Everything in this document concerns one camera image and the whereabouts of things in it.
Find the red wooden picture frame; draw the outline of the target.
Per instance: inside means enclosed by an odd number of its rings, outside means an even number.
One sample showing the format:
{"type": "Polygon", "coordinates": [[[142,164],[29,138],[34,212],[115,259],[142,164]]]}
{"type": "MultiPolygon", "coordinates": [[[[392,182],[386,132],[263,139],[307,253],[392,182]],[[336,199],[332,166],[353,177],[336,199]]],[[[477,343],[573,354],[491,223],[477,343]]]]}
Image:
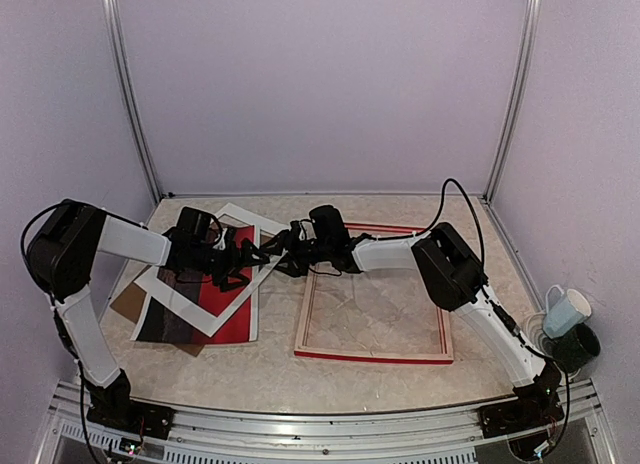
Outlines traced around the red wooden picture frame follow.
{"type": "Polygon", "coordinates": [[[449,314],[430,300],[417,270],[338,277],[327,263],[307,277],[293,352],[347,362],[454,362],[449,314]]]}

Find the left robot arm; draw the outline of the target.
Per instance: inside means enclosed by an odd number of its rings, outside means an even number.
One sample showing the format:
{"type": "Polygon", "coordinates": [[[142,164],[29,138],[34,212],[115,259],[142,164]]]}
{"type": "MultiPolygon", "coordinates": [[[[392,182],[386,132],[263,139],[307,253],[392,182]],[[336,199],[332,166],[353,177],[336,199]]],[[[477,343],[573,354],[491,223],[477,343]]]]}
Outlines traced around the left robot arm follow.
{"type": "Polygon", "coordinates": [[[216,216],[194,208],[181,211],[178,223],[163,234],[94,205],[64,199],[38,215],[42,227],[20,241],[22,258],[34,283],[48,295],[54,321],[77,360],[92,417],[121,429],[133,427],[140,408],[131,385],[116,363],[97,320],[89,287],[95,258],[106,253],[177,274],[193,270],[223,290],[246,283],[241,271],[269,261],[252,242],[236,244],[233,230],[220,227],[207,239],[216,216]]]}

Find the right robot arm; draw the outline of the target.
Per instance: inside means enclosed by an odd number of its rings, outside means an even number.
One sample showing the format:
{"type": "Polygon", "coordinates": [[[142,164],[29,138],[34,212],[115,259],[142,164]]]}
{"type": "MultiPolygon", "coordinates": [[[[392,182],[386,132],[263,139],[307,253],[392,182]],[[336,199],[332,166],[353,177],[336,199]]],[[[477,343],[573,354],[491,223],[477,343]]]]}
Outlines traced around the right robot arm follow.
{"type": "Polygon", "coordinates": [[[320,224],[314,231],[314,237],[307,238],[294,221],[260,249],[278,257],[279,270],[291,277],[307,274],[318,263],[351,274],[416,270],[431,301],[473,329],[509,377],[516,400],[510,410],[493,412],[496,421],[531,428],[538,421],[567,419],[570,406],[558,396],[561,370],[521,334],[491,288],[481,259],[451,224],[404,237],[353,237],[344,227],[320,224]]]}

